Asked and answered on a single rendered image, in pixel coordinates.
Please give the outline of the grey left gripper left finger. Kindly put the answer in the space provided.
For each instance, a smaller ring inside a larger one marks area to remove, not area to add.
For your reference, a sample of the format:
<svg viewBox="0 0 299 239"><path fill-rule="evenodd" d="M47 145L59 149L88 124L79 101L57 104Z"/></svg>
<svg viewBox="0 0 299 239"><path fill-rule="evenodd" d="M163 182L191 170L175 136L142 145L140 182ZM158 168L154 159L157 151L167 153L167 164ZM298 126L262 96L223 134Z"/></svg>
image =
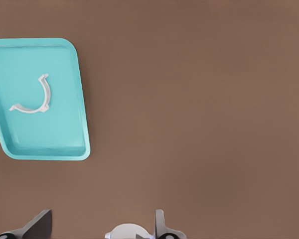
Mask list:
<svg viewBox="0 0 299 239"><path fill-rule="evenodd" d="M24 227L0 234L0 239L51 239L52 210L46 209Z"/></svg>

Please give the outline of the white round gripper part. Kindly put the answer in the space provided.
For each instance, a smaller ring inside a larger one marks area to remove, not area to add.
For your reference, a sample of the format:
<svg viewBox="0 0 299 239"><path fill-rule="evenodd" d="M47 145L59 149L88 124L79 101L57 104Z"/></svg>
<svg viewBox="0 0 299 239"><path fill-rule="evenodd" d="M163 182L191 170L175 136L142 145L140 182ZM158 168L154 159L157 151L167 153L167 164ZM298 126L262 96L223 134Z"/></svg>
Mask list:
<svg viewBox="0 0 299 239"><path fill-rule="evenodd" d="M153 239L153 236L140 225L126 223L107 232L105 239Z"/></svg>

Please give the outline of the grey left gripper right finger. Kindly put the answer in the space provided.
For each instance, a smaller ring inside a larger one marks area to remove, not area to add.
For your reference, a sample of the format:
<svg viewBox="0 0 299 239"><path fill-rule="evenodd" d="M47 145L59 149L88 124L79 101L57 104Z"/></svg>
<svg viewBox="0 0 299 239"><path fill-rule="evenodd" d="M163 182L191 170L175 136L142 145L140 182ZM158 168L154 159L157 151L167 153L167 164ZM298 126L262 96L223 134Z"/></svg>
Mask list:
<svg viewBox="0 0 299 239"><path fill-rule="evenodd" d="M155 224L154 224L154 238L155 239L186 239L186 234L168 228L165 224L164 211L156 209L155 211Z"/></svg>

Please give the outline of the turquoise plastic tray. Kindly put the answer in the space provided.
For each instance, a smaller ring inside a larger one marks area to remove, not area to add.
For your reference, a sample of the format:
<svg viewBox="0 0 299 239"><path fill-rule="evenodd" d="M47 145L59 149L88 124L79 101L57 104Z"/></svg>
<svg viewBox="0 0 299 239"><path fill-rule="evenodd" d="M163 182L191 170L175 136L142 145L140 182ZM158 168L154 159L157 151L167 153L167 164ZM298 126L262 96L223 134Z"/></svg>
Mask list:
<svg viewBox="0 0 299 239"><path fill-rule="evenodd" d="M39 108L48 74L49 110L25 114L15 104ZM0 144L18 160L81 161L90 141L77 51L64 38L0 39Z"/></svg>

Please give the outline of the white drainage pipe clamp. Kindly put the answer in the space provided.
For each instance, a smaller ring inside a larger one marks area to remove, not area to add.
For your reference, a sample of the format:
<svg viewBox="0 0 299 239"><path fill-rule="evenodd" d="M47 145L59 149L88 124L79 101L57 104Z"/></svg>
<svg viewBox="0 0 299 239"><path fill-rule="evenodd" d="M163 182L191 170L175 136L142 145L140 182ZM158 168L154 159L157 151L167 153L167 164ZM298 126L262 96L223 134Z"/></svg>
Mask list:
<svg viewBox="0 0 299 239"><path fill-rule="evenodd" d="M25 114L34 114L34 113L44 113L47 110L49 110L49 103L51 100L51 88L50 85L47 81L47 77L49 75L48 74L42 74L39 78L38 81L40 82L41 86L43 87L43 91L44 91L44 100L42 105L37 108L37 109L30 109L30 108L26 108L24 106L22 106L21 104L15 104L12 105L9 108L9 111L19 111Z"/></svg>

